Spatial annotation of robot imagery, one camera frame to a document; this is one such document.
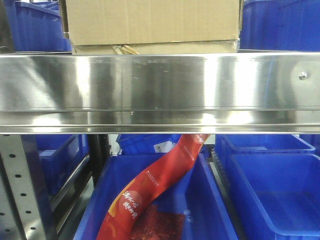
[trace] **warehouse shelving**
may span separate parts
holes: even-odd
[[[0,72],[0,236],[17,240],[57,239],[90,175],[99,178],[106,134],[320,133],[317,52],[4,54]],[[31,135],[56,133],[90,134],[91,149],[50,203]],[[52,209],[80,176],[55,224]]]

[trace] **perforated metal upright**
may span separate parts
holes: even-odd
[[[24,230],[23,234],[19,228],[14,232],[20,234],[20,239],[57,239],[35,137],[0,135],[0,155],[1,171],[5,172],[12,192],[13,201],[8,203],[14,202],[17,210],[17,215],[12,214],[11,224],[21,222]]]

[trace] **stainless steel shelf edge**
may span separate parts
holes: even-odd
[[[320,53],[0,56],[0,133],[320,132]]]

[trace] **snack package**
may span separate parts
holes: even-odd
[[[208,134],[184,134],[177,145],[139,173],[116,197],[96,240],[129,240],[140,214],[195,164]]]

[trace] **blue plastic crate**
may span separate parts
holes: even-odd
[[[119,134],[116,141],[126,155],[166,153],[181,134]]]
[[[315,147],[315,154],[320,156],[320,134],[301,134],[300,138]]]
[[[58,2],[5,3],[16,51],[71,51],[63,35]]]
[[[143,169],[163,156],[112,156],[84,212],[74,240],[95,240],[103,219],[120,191]],[[217,185],[200,154],[194,168],[152,204],[158,210],[185,214],[181,240],[237,240]]]
[[[87,136],[39,134],[35,139],[48,193],[55,195],[88,153]]]
[[[4,0],[5,11],[10,25],[14,46],[20,44],[15,0]]]
[[[248,0],[242,49],[320,51],[320,1]]]
[[[278,46],[277,0],[249,0],[243,7],[240,48],[275,50]]]
[[[249,240],[320,240],[320,158],[233,155],[230,196]]]
[[[223,134],[218,157],[228,173],[232,154],[314,154],[315,148],[290,134]]]

